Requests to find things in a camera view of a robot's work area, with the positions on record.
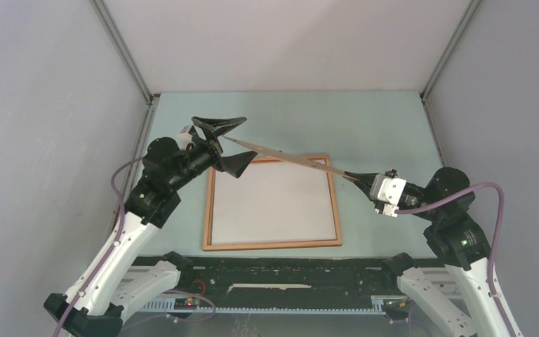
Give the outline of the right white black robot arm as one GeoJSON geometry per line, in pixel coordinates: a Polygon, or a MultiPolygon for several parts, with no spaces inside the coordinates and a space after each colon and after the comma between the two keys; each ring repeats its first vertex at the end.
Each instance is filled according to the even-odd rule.
{"type": "Polygon", "coordinates": [[[495,270],[496,246],[503,221],[505,195],[495,183],[472,185],[457,168],[438,169],[425,187],[386,173],[346,172],[373,202],[375,212],[397,217],[412,215],[430,222],[423,232],[427,245],[460,288],[468,319],[444,295],[427,286],[422,272],[406,253],[390,258],[380,274],[388,293],[406,294],[448,336],[521,336],[495,270]],[[493,240],[469,215],[475,192],[493,188],[498,194],[493,240]]]}

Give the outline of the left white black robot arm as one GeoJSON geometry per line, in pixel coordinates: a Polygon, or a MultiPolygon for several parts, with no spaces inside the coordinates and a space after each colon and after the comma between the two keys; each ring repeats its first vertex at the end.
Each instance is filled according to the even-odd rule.
{"type": "Polygon", "coordinates": [[[174,253],[144,275],[123,278],[142,248],[166,224],[180,203],[179,191],[208,169],[240,177],[254,151],[225,156],[220,137],[245,122],[244,117],[193,117],[179,140],[153,140],[139,158],[142,175],[127,197],[119,197],[114,228],[80,278],[64,293],[44,302],[56,321],[54,335],[118,336],[125,323],[146,303],[167,290],[186,292],[194,283],[188,259],[174,253]]]}

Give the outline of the brown cardboard backing board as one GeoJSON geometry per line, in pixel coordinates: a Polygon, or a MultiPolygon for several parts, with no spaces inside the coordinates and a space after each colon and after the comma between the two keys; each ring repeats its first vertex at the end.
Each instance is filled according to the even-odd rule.
{"type": "Polygon", "coordinates": [[[343,170],[332,167],[327,162],[325,164],[322,164],[319,161],[307,158],[302,155],[289,154],[286,152],[282,152],[280,150],[275,150],[275,149],[268,148],[262,145],[249,143],[244,140],[238,140],[238,139],[227,137],[227,136],[224,136],[224,139],[229,140],[235,144],[238,144],[254,152],[257,152],[258,154],[262,154],[266,157],[271,157],[273,159],[278,159],[278,160],[289,162],[292,164],[297,164],[297,165],[304,166],[310,169],[320,170],[326,173],[332,173],[332,174],[341,176],[349,180],[357,180],[357,178],[353,178],[352,176],[346,174],[343,170]]]}

